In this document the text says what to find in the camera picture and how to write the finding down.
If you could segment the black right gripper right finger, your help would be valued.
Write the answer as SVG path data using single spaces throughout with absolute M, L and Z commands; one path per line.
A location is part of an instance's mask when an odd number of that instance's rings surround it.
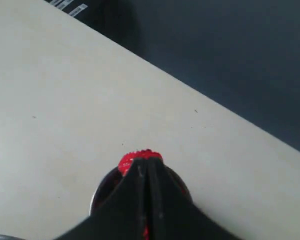
M 238 240 L 198 209 L 182 193 L 158 158 L 147 163 L 150 240 Z

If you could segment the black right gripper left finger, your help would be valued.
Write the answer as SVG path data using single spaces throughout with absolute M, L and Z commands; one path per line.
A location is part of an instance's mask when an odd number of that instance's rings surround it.
M 146 225 L 147 163 L 136 159 L 116 190 L 96 211 L 58 240 L 141 240 Z

